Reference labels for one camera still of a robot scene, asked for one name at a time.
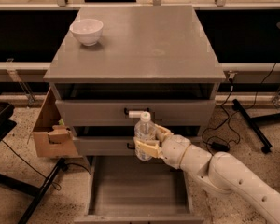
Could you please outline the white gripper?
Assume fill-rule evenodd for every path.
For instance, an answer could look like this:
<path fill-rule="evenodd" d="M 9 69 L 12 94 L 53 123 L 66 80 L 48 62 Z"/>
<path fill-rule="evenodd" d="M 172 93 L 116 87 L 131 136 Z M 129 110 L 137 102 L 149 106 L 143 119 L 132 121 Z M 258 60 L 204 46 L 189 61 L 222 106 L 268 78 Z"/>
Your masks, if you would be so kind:
<path fill-rule="evenodd" d="M 191 145 L 190 140 L 181 135 L 173 135 L 169 129 L 158 124 L 155 127 L 156 137 L 159 141 L 163 141 L 161 147 L 158 140 L 134 138 L 136 156 L 139 159 L 158 158 L 162 148 L 164 162 L 175 169 L 179 169 L 183 156 Z"/>

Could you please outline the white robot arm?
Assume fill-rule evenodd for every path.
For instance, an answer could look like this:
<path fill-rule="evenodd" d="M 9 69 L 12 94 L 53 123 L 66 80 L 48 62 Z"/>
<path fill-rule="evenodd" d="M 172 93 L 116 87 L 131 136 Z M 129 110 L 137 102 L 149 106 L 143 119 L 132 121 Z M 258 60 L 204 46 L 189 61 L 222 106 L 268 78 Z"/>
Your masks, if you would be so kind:
<path fill-rule="evenodd" d="M 271 224 L 280 224 L 280 193 L 231 154 L 212 155 L 156 124 L 151 128 L 135 128 L 134 143 L 148 156 L 186 172 L 205 191 L 216 196 L 235 192 Z"/>

